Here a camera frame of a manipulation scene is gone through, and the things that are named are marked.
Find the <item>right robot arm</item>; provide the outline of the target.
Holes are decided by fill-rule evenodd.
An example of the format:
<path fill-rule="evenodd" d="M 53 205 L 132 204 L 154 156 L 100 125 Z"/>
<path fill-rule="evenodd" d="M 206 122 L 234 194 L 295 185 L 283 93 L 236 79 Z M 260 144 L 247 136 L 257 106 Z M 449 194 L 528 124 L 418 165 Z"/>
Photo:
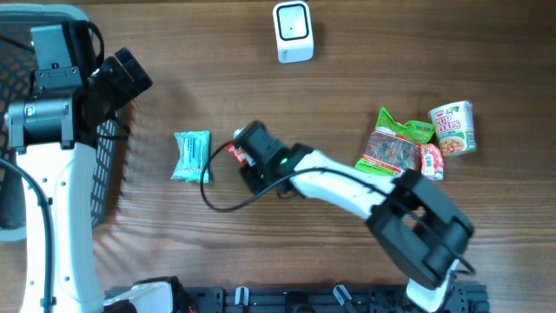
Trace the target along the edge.
<path fill-rule="evenodd" d="M 294 192 L 361 218 L 408 277 L 409 300 L 425 312 L 445 304 L 474 228 L 419 171 L 391 177 L 357 170 L 307 145 L 288 147 L 259 121 L 236 130 L 232 146 L 245 156 L 241 173 L 255 195 Z"/>

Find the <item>small red white packet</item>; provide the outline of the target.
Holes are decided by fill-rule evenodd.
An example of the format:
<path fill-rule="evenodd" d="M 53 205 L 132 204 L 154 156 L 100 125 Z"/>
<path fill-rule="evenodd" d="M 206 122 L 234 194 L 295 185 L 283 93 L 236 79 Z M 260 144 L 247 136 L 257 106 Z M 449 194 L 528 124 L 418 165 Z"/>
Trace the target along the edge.
<path fill-rule="evenodd" d="M 444 178 L 444 163 L 440 149 L 432 143 L 421 146 L 421 174 L 433 181 Z"/>

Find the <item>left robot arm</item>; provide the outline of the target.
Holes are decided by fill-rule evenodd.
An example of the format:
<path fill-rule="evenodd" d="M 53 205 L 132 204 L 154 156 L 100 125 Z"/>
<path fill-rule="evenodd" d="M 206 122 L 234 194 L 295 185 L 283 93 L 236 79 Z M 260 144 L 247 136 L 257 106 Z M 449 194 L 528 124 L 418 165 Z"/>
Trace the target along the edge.
<path fill-rule="evenodd" d="M 10 169 L 24 184 L 27 282 L 24 312 L 170 312 L 168 278 L 134 285 L 107 298 L 93 255 L 91 194 L 103 123 L 152 82 L 127 49 L 104 55 L 90 21 L 32 29 L 37 69 L 29 94 L 10 103 Z"/>

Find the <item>teal tissue pack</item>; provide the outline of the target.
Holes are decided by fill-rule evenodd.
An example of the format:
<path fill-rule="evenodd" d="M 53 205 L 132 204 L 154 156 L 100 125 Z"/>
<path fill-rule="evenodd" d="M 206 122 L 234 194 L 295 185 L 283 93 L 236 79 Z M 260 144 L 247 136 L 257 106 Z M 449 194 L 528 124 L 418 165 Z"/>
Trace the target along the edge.
<path fill-rule="evenodd" d="M 210 132 L 208 130 L 175 132 L 179 160 L 171 176 L 172 180 L 208 183 L 209 171 L 202 170 L 209 159 Z"/>

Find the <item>red chocolate bar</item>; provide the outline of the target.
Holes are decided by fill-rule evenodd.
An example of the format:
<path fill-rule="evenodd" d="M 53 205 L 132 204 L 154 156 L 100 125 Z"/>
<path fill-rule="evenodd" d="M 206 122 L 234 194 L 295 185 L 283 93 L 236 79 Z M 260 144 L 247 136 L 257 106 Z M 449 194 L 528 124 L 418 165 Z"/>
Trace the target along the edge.
<path fill-rule="evenodd" d="M 248 165 L 247 155 L 241 148 L 236 148 L 232 143 L 226 146 L 226 151 L 241 165 Z"/>

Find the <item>clear green snack bag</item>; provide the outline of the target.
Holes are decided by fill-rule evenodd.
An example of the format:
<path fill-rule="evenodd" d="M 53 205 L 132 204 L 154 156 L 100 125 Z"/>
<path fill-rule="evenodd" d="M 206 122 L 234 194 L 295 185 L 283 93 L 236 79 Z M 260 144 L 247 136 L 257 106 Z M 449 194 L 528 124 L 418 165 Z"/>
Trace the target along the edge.
<path fill-rule="evenodd" d="M 370 174 L 400 176 L 420 168 L 420 145 L 399 137 L 390 130 L 374 130 L 367 147 L 354 166 Z"/>

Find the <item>cup noodles cup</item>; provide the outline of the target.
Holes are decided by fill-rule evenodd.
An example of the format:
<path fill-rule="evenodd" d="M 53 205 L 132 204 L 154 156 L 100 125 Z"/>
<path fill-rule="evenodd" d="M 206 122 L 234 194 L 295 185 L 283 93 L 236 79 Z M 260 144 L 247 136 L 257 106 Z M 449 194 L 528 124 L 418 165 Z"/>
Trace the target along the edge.
<path fill-rule="evenodd" d="M 449 103 L 428 112 L 444 157 L 476 151 L 473 105 L 468 101 Z"/>

